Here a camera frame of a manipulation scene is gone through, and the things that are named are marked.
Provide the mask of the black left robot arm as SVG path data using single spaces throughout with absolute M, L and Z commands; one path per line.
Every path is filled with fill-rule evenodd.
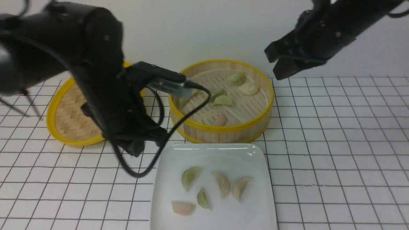
M 69 71 L 103 137 L 134 156 L 145 141 L 161 146 L 167 131 L 140 96 L 152 76 L 145 64 L 124 67 L 122 42 L 122 23 L 98 6 L 53 1 L 36 14 L 1 14 L 1 95 L 25 93 Z

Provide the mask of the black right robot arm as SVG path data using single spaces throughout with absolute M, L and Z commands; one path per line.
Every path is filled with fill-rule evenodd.
M 293 30 L 270 43 L 264 52 L 275 63 L 277 80 L 326 64 L 362 32 L 383 17 L 405 17 L 392 11 L 402 0 L 313 0 L 313 8 L 298 17 Z

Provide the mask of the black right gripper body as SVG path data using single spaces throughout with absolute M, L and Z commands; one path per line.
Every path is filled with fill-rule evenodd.
M 331 6 L 314 6 L 303 11 L 292 35 L 290 54 L 293 59 L 303 61 L 328 61 L 357 37 L 342 30 Z

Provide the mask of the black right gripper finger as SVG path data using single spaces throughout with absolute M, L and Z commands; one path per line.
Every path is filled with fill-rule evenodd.
M 276 80 L 285 80 L 301 71 L 320 66 L 320 59 L 303 56 L 273 57 Z
M 264 49 L 269 63 L 274 63 L 281 58 L 294 59 L 300 56 L 299 43 L 294 31 L 287 33 L 282 38 L 271 42 Z

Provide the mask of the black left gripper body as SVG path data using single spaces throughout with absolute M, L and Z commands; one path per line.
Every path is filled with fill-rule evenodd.
M 133 87 L 126 71 L 114 75 L 98 69 L 81 69 L 81 89 L 88 102 L 87 115 L 108 133 L 126 153 L 138 157 L 145 141 L 161 144 L 168 132 L 148 114 L 139 90 Z

